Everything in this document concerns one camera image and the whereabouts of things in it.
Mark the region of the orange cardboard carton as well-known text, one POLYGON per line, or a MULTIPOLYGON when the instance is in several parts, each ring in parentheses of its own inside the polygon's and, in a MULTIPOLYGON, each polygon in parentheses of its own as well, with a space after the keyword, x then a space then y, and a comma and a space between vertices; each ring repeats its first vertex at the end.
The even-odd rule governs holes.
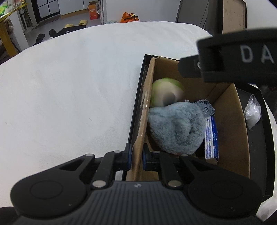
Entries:
POLYGON ((91 1, 89 2, 88 5, 88 11, 89 11, 89 16, 90 16, 90 20, 95 20, 98 19, 100 17, 98 10, 99 10, 99 1, 91 1))

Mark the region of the orange bag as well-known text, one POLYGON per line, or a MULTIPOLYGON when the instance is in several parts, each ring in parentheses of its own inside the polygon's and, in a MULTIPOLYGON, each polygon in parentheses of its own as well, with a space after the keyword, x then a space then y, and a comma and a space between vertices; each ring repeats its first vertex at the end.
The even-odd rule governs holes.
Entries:
POLYGON ((124 12, 120 23, 139 22, 139 17, 134 13, 124 12))

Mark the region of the blue tissue pack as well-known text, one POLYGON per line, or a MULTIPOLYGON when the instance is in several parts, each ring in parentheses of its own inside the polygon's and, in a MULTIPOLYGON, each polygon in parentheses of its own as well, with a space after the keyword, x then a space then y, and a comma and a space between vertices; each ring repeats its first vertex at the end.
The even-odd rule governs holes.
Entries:
POLYGON ((218 131, 214 116, 206 118, 205 160, 213 165, 217 165, 219 160, 218 131))

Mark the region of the wooden board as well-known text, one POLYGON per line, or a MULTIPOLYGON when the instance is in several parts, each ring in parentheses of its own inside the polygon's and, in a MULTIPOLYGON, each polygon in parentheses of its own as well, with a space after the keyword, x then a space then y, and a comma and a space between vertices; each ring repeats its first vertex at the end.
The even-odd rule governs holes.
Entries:
POLYGON ((243 0, 223 0, 222 33, 244 31, 247 28, 247 5, 243 0))

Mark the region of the grey fluffy plush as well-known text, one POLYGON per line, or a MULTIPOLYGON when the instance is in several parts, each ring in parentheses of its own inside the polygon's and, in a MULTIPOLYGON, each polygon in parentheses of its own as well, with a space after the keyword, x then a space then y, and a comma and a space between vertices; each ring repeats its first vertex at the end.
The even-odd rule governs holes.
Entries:
POLYGON ((148 112, 150 134, 159 148, 174 155, 192 155, 205 137, 206 121, 200 107, 177 102, 148 112))

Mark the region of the black tray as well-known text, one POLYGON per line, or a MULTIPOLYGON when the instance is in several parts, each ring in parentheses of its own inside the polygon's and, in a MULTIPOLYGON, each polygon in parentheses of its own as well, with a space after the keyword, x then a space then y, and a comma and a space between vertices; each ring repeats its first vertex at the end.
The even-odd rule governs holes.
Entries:
MULTIPOLYGON (((274 142, 276 136, 272 133, 271 120, 260 90, 246 83, 236 83, 235 86, 243 110, 252 94, 254 94, 262 108, 261 119, 251 130, 247 128, 250 153, 249 178, 259 185, 264 199, 268 199, 273 195, 274 190, 276 170, 274 142)), ((151 140, 151 136, 147 132, 146 136, 148 142, 144 144, 147 144, 150 150, 157 150, 156 143, 151 140)))

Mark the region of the yellow metal shelf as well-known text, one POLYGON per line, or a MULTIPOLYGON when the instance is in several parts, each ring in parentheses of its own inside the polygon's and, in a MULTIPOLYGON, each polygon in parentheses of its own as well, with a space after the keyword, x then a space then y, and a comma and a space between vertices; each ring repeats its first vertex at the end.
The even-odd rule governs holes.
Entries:
POLYGON ((10 57, 14 57, 15 55, 17 55, 17 51, 16 51, 16 49, 10 39, 10 36, 7 32, 4 20, 7 19, 14 12, 25 7, 26 5, 27 5, 26 1, 20 1, 20 3, 18 3, 15 7, 10 9, 9 12, 7 12, 1 16, 1 31, 0 31, 1 41, 10 57))

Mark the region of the yellow slippers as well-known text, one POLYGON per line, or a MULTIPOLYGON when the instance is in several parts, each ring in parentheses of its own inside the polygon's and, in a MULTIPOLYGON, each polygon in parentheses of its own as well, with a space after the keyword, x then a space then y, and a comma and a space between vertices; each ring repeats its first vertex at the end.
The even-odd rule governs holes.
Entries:
POLYGON ((70 27, 74 27, 74 26, 86 26, 88 23, 87 20, 80 20, 79 23, 67 23, 64 28, 70 28, 70 27))

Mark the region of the clear bag of white filling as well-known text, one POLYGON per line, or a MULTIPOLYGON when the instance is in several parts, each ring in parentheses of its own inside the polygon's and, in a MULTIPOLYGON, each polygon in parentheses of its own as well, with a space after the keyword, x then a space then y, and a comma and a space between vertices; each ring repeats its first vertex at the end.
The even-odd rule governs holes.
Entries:
POLYGON ((249 130, 251 130, 262 117, 262 108, 254 94, 252 94, 248 100, 244 109, 244 116, 249 130))

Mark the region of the burger plush toy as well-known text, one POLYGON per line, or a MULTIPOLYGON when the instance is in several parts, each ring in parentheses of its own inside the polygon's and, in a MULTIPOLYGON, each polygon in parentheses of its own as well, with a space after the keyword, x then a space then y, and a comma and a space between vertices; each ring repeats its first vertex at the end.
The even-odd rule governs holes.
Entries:
POLYGON ((151 107, 165 107, 185 100, 185 88, 177 80, 162 78, 152 84, 151 107))

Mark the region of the small grey knitted toy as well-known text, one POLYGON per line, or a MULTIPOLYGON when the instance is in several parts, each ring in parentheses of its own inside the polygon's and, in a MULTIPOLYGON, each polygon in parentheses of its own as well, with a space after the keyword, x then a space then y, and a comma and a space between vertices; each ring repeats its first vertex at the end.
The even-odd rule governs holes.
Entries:
POLYGON ((215 114, 215 109, 212 107, 210 102, 206 99, 201 99, 198 101, 193 102, 193 104, 196 104, 201 112, 203 113, 204 118, 214 116, 215 114))

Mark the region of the brown cardboard box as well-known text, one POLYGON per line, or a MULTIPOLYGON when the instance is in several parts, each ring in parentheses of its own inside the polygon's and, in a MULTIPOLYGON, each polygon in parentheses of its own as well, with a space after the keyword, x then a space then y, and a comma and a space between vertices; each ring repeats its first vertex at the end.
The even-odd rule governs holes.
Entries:
POLYGON ((233 83, 206 83, 201 78, 183 78, 178 60, 145 55, 141 67, 133 110, 129 143, 132 146, 131 169, 127 181, 156 181, 156 172, 142 169, 142 151, 148 142, 146 128, 152 83, 164 77, 178 80, 185 88, 185 99, 191 102, 206 99, 215 109, 219 141, 218 166, 247 178, 250 177, 250 153, 247 126, 239 95, 233 83))

